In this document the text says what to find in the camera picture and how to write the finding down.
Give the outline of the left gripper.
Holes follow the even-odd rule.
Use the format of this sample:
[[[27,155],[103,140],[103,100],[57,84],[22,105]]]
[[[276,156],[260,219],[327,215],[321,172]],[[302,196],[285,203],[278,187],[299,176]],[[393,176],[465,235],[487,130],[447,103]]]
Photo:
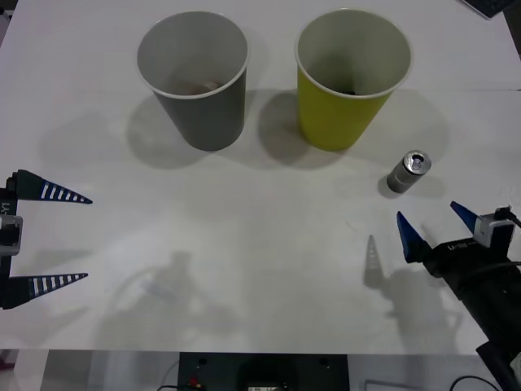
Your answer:
[[[1,285],[6,283],[1,308],[11,310],[89,276],[78,273],[9,277],[11,257],[19,252],[17,199],[74,204],[93,204],[93,201],[24,169],[15,171],[6,186],[7,189],[1,189]]]

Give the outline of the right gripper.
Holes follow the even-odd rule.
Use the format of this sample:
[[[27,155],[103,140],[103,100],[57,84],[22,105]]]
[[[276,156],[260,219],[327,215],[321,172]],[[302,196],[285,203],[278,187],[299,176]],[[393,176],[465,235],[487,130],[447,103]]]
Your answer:
[[[450,207],[475,235],[479,217],[456,201]],[[476,239],[457,239],[433,248],[402,212],[396,214],[396,222],[406,262],[422,263],[430,275],[443,279],[461,302],[520,303],[520,264],[508,258],[508,239],[495,239],[489,247]]]

